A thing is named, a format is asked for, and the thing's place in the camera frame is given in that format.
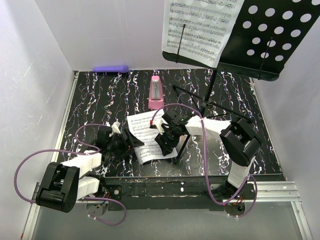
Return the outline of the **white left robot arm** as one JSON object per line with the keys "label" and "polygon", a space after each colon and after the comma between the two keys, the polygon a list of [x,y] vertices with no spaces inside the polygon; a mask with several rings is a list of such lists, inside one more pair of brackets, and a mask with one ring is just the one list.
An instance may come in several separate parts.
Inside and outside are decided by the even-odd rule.
{"label": "white left robot arm", "polygon": [[124,157],[145,144],[128,128],[119,130],[117,125],[97,132],[92,147],[71,160],[51,162],[44,173],[35,203],[39,206],[68,213],[77,200],[87,196],[101,200],[108,196],[102,178],[90,173],[99,167],[105,157]]}

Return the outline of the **white sheet music page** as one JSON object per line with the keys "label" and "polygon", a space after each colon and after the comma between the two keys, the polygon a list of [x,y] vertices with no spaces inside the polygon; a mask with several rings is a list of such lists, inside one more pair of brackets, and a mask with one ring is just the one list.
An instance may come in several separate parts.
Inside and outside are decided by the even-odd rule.
{"label": "white sheet music page", "polygon": [[166,0],[162,51],[216,68],[243,4],[242,0]]}
{"label": "white sheet music page", "polygon": [[162,150],[155,141],[158,135],[158,129],[150,128],[150,120],[156,110],[139,113],[127,116],[129,131],[141,142],[144,143],[141,147],[135,147],[135,155],[139,164],[143,165],[153,160],[164,160],[175,158],[178,156],[177,150],[174,148],[172,153],[163,156]]}

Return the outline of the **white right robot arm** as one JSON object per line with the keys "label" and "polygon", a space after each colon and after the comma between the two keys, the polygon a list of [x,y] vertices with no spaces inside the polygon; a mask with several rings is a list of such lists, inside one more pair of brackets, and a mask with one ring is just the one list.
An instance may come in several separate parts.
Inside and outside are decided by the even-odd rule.
{"label": "white right robot arm", "polygon": [[163,156],[171,154],[184,135],[202,136],[205,132],[207,138],[222,142],[232,160],[226,183],[227,195],[232,199],[243,195],[245,188],[242,183],[262,147],[262,141],[245,119],[213,120],[179,114],[175,109],[170,109],[159,120],[151,122],[150,127],[158,130],[154,140]]}

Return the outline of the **black folding music stand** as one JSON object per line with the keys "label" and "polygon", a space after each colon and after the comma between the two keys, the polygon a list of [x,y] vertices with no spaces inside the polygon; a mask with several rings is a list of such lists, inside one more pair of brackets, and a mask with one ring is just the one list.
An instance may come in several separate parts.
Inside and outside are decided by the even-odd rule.
{"label": "black folding music stand", "polygon": [[217,67],[162,51],[167,61],[275,81],[320,16],[317,0],[243,0]]}

